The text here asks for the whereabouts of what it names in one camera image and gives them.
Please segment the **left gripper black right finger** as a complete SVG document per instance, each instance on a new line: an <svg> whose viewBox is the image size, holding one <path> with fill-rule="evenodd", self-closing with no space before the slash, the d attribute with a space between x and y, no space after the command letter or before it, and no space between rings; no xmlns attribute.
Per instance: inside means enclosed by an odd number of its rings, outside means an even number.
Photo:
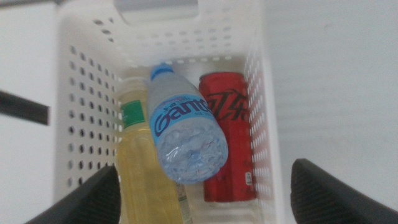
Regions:
<svg viewBox="0 0 398 224"><path fill-rule="evenodd" d="M397 211L307 159L292 165L290 205L297 223L397 223Z"/></svg>

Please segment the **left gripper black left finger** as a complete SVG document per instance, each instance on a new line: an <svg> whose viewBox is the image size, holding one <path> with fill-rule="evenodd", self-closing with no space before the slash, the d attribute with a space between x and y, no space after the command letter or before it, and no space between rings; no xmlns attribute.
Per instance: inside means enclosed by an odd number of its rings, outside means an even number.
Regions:
<svg viewBox="0 0 398 224"><path fill-rule="evenodd" d="M79 188L28 221L30 224L118 224L121 193L115 167L106 166Z"/></svg>

